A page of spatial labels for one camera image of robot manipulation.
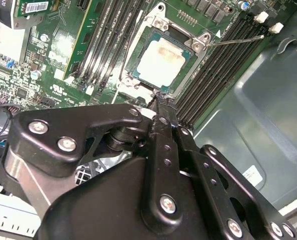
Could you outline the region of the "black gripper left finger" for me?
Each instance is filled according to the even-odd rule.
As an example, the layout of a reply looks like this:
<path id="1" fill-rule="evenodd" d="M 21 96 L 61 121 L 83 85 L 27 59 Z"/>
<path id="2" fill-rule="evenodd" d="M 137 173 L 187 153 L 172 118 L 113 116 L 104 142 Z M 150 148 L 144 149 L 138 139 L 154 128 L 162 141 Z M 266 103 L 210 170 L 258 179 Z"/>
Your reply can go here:
<path id="1" fill-rule="evenodd" d="M 173 124 L 157 92 L 147 108 L 104 104 L 26 111 L 12 121 L 7 187 L 43 220 L 63 194 L 132 158 L 146 158 L 140 214 L 148 229 L 183 220 Z"/>

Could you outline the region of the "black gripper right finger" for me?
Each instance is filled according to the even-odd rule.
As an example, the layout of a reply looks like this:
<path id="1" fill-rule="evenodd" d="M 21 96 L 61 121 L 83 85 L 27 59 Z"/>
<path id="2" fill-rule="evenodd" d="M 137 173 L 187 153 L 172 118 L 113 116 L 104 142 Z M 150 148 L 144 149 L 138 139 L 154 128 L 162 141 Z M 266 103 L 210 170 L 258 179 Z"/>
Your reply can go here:
<path id="1" fill-rule="evenodd" d="M 174 99 L 166 98 L 165 112 L 211 240 L 297 240 L 288 220 L 216 147 L 196 145 L 178 122 Z"/>

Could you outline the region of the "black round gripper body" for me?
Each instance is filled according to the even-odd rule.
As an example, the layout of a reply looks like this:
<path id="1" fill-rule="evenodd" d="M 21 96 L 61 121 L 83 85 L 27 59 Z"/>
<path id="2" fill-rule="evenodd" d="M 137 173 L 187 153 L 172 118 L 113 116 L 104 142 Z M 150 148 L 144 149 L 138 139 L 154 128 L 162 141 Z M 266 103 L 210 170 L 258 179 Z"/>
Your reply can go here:
<path id="1" fill-rule="evenodd" d="M 177 189 L 184 208 L 181 225 L 158 235 L 141 216 L 147 159 L 134 157 L 61 195 L 47 210 L 38 240 L 206 240 L 205 220 L 192 179 L 183 174 Z"/>

